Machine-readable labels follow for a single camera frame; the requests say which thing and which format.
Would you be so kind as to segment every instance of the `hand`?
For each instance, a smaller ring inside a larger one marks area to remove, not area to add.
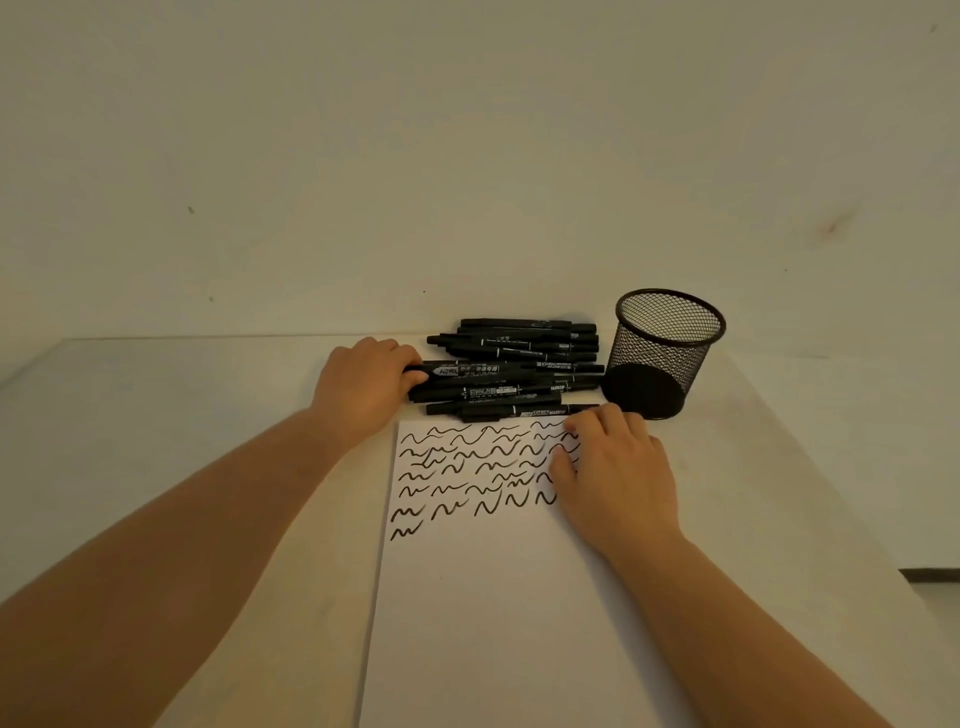
[[[347,452],[381,430],[396,414],[407,392],[428,379],[425,372],[406,372],[422,364],[413,347],[394,339],[368,336],[352,349],[337,347],[320,373],[308,412],[325,438]]]
[[[550,475],[573,529],[609,561],[625,550],[680,537],[677,486],[663,444],[643,418],[615,404],[568,417],[582,443],[579,469],[554,448]]]

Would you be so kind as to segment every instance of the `pile of markers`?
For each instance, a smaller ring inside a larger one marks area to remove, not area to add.
[[[529,319],[463,319],[456,333],[428,336],[458,358],[408,367],[430,378],[410,390],[428,415],[455,415],[466,423],[505,417],[568,415],[596,404],[563,404],[563,392],[596,389],[595,324]]]

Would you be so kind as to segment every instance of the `person's left hand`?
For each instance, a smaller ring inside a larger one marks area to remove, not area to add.
[[[382,429],[410,388],[429,378],[425,372],[403,371],[422,363],[416,349],[401,347],[394,339],[368,336],[351,349],[337,347],[326,360],[307,411],[323,436],[346,452]]]

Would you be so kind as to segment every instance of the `finger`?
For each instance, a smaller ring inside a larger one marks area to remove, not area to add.
[[[396,347],[396,349],[391,352],[391,356],[401,367],[409,367],[411,364],[423,363],[423,359],[420,354],[409,344],[404,344],[402,347]]]
[[[607,402],[596,409],[597,419],[600,420],[600,424],[608,435],[617,439],[631,437],[630,428],[627,427],[627,421],[623,418],[623,410],[617,405]]]
[[[625,412],[623,417],[627,421],[627,427],[630,428],[631,434],[641,443],[645,443],[650,439],[649,435],[647,434],[646,420],[640,417],[636,412]]]
[[[604,436],[603,426],[596,416],[597,407],[578,412],[564,420],[564,429],[583,442],[589,443]]]
[[[404,372],[400,375],[400,394],[403,397],[418,384],[423,384],[430,375],[427,372]]]
[[[563,448],[555,448],[550,458],[550,477],[553,479],[553,489],[560,496],[561,501],[570,501],[575,496],[577,473],[573,470],[573,461]]]

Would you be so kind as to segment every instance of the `person's right hand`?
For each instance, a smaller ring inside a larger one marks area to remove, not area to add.
[[[642,417],[604,404],[568,417],[564,428],[582,443],[579,468],[554,448],[550,475],[561,510],[587,543],[612,561],[624,549],[683,537],[666,452]]]

